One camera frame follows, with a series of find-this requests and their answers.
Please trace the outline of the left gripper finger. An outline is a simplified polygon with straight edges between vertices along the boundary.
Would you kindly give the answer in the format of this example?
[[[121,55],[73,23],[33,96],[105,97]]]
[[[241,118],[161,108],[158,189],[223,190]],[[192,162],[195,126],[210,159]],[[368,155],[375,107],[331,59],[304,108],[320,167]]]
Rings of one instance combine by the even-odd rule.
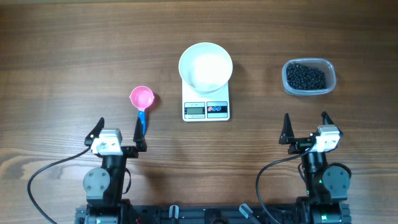
[[[104,128],[104,118],[101,117],[96,126],[89,132],[85,138],[85,146],[91,146],[94,139],[98,138],[101,130]]]
[[[147,143],[145,140],[145,135],[143,133],[144,127],[141,123],[141,119],[137,118],[136,127],[134,130],[134,137],[133,141],[136,144],[136,148],[139,152],[146,152],[147,151]]]

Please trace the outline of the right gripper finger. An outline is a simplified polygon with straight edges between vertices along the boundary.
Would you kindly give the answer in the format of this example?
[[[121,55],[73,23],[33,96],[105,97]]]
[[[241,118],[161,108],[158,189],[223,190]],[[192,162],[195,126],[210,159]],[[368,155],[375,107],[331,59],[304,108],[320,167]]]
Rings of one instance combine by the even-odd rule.
[[[336,124],[332,121],[332,119],[330,118],[330,116],[328,115],[328,113],[326,111],[323,111],[321,116],[322,116],[323,125],[329,125],[330,124],[330,125],[335,125],[336,126]],[[338,127],[337,127],[337,129],[339,131],[339,136],[343,137],[343,132]]]
[[[284,115],[284,123],[282,131],[279,138],[279,144],[293,144],[295,142],[294,131],[292,129],[292,124],[290,121],[290,116],[288,113]]]

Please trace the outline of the pink scoop blue handle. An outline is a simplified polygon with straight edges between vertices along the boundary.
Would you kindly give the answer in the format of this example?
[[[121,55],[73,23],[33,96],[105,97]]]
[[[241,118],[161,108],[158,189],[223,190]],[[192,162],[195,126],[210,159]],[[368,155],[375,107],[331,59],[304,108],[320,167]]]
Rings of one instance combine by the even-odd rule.
[[[137,86],[131,92],[130,96],[131,103],[138,109],[137,117],[140,120],[140,124],[142,126],[143,135],[146,134],[147,131],[147,121],[146,121],[146,112],[154,102],[155,96],[153,91],[147,86]]]

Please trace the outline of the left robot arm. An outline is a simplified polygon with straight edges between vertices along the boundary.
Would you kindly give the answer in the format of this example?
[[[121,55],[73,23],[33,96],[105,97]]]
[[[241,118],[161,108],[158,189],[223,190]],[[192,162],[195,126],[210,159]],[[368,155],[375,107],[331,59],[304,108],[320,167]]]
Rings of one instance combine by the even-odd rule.
[[[124,187],[124,175],[130,174],[126,164],[128,159],[139,157],[147,150],[145,124],[137,118],[134,130],[133,146],[122,146],[123,137],[118,128],[105,128],[104,118],[85,138],[85,146],[102,159],[101,167],[89,170],[83,178],[87,205],[76,209],[75,223],[79,224],[116,224],[141,223],[141,217],[131,205],[123,199],[131,184]]]

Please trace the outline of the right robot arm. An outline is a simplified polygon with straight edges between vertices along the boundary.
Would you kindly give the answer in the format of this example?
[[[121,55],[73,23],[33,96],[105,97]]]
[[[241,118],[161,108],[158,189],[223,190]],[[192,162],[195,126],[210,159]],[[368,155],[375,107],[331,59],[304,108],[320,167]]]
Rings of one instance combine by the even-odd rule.
[[[348,199],[351,170],[341,163],[329,163],[326,154],[338,147],[343,132],[327,112],[322,113],[322,124],[307,138],[296,138],[290,117],[284,115],[279,144],[288,144],[288,154],[301,158],[301,176],[307,196],[297,197],[294,223],[347,224],[352,222]]]

